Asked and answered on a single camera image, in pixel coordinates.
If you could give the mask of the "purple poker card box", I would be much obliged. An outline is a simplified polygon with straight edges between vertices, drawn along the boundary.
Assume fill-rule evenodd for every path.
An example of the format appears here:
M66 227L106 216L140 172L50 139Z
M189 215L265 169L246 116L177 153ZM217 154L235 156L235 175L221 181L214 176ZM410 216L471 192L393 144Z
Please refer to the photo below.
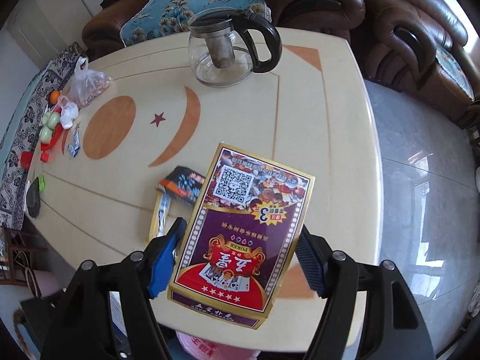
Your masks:
M312 175L220 143L185 231L168 299L258 329L290 266L314 184Z

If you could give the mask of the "black cigarette box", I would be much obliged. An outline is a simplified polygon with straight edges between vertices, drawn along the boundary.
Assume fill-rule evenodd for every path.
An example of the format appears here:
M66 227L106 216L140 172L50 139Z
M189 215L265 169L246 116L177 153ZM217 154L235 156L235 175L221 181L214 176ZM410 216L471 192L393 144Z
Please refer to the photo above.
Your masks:
M176 166L158 183L158 190L192 208L199 198L205 177L187 166Z

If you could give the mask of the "pink-lined trash bin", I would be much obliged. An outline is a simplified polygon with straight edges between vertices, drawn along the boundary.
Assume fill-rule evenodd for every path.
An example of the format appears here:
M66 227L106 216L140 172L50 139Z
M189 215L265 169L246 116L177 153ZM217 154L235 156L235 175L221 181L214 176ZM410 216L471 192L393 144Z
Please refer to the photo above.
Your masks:
M231 345L223 345L184 332L176 332L182 349L194 359L225 359L225 360L251 360L258 359L261 351L257 349L244 349Z

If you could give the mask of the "gold framed card pack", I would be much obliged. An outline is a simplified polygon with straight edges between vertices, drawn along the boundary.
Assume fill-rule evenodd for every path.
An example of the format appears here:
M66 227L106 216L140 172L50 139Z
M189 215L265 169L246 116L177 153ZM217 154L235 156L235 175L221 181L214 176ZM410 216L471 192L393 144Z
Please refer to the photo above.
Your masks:
M154 210L148 232L147 243L154 238L165 234L168 211L171 205L171 197L163 191L156 191Z

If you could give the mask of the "green bottle cap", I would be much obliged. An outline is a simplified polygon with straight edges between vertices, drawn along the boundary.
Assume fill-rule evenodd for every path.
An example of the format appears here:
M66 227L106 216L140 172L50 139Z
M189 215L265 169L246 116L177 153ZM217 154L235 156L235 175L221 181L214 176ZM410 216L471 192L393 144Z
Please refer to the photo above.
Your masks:
M39 176L37 177L37 179L38 179L39 191L40 191L40 192L43 192L43 191L45 190L45 187L46 187L44 175L39 175Z

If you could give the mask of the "blue white wrapper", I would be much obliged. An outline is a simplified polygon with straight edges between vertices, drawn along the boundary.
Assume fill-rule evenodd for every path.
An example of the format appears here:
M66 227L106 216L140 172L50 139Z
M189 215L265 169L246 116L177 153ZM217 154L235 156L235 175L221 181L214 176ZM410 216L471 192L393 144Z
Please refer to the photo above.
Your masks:
M77 129L73 133L73 141L67 146L67 150L72 158L75 158L80 152L80 134Z

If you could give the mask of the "cream coffee table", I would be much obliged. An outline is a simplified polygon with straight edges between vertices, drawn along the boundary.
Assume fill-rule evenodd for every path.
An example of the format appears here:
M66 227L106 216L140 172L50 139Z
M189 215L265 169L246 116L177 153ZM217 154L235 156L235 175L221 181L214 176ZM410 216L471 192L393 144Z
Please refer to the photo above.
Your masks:
M374 116L349 44L284 28L278 66L229 88L201 85L187 33L96 60L112 77L78 117L80 153L59 141L33 223L72 267L117 263L146 245L159 181L175 167L207 174L224 142L315 177L304 222L335 250L374 264L383 176Z

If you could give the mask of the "red tray with cups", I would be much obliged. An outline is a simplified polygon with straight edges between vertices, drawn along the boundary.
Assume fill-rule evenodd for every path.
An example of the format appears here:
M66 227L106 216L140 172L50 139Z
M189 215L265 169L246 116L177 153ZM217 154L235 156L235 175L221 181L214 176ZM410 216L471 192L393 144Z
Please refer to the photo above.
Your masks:
M60 123L61 111L59 107L52 111L47 111L41 118L40 140L40 160L47 163L50 159L49 151L56 145L62 132L63 126Z

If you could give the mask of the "small white plastic bag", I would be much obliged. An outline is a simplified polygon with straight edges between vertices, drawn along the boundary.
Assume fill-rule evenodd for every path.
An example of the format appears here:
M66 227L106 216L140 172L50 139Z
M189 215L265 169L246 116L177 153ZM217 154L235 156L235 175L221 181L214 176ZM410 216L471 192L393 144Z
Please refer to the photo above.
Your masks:
M57 105L60 108L60 124L64 130L68 130L73 126L74 120L79 115L78 105L64 95L58 98Z

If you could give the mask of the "floral covered bench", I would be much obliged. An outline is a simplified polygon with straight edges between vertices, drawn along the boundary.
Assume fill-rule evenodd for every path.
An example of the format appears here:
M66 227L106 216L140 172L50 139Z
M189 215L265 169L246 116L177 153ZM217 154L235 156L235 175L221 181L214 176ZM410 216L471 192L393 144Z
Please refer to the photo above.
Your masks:
M24 194L28 172L20 165L22 153L34 152L47 96L61 90L72 76L77 60L86 53L73 42L32 78L19 100L1 140L1 225L20 230L24 221Z

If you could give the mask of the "plastic bag of peanuts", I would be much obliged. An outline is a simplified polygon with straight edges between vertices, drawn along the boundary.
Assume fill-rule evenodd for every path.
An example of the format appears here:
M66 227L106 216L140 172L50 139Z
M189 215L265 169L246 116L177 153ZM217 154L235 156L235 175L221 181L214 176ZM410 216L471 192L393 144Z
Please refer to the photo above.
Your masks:
M79 57L67 97L79 108L84 108L107 90L111 83L111 77L103 72L90 69L89 60L86 57Z

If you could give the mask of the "orange fruit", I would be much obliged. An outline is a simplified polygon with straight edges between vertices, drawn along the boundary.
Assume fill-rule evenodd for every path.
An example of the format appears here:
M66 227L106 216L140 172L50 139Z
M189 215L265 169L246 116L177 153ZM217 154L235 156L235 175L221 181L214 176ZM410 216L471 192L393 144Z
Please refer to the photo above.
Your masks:
M60 96L62 95L62 92L59 90L53 90L48 94L48 102L51 105L56 105L58 103L58 100Z

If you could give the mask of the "brown leather sofa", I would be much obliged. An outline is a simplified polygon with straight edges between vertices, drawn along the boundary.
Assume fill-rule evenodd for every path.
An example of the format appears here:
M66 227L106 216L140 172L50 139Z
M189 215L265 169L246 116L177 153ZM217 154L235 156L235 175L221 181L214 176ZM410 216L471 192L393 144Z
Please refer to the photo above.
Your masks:
M139 42L180 33L210 8L251 9L273 25L348 39L365 18L364 0L103 0L83 28L91 60Z

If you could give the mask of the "blue floral seat cover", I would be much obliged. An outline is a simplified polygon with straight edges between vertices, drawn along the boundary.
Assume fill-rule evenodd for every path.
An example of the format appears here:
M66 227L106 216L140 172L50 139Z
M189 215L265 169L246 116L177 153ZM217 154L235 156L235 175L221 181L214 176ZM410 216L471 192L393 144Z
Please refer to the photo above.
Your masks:
M249 8L267 21L272 20L265 0L150 0L123 25L120 39L125 47L131 47L143 41L186 32L191 17L211 8Z

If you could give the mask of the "cream wooden cabinet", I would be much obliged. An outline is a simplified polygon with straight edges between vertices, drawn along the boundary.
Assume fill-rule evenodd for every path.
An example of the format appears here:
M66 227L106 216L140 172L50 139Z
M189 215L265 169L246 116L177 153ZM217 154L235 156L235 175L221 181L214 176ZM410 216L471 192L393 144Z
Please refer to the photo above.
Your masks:
M72 43L85 50L82 30L92 18L82 0L19 0L7 18L7 32L43 68Z

